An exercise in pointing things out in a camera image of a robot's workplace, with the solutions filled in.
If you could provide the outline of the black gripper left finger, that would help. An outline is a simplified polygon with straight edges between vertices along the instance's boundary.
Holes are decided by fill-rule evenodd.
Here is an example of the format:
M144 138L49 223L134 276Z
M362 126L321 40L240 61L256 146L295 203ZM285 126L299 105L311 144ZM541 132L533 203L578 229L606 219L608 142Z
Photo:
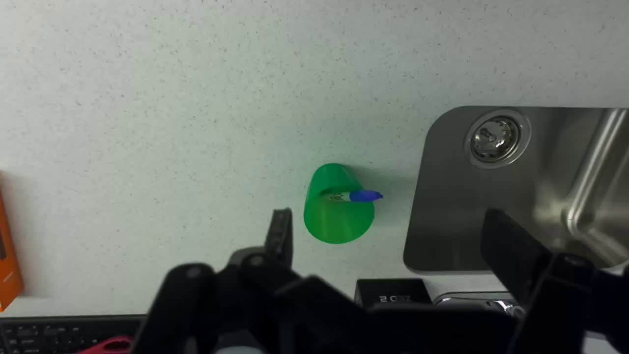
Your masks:
M222 270L167 272L132 354L213 354L234 341L264 354L360 354L366 313L315 276L293 270L293 213L272 213L262 246L236 250Z

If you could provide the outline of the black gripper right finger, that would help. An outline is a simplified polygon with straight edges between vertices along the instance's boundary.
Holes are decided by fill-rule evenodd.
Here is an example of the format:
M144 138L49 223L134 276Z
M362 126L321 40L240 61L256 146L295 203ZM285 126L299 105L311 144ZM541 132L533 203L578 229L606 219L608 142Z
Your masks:
M509 354L582 354L586 335L602 335L629 354L629 274L610 274L592 260L555 252L502 209L488 209L482 256L525 309Z

